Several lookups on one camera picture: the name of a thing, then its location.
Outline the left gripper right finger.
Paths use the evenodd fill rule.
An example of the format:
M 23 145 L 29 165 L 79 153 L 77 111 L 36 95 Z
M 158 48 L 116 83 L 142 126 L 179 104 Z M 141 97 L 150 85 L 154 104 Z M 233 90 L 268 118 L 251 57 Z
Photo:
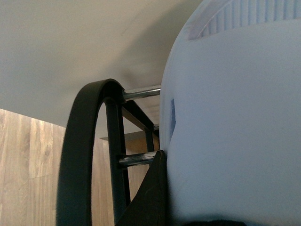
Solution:
M 184 226 L 246 226 L 244 222 L 233 220 L 195 221 Z

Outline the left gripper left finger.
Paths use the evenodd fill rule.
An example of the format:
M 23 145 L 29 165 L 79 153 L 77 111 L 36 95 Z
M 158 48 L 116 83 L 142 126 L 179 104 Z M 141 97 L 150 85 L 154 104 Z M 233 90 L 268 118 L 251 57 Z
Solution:
M 140 188 L 118 226 L 164 226 L 166 224 L 166 155 L 157 151 Z

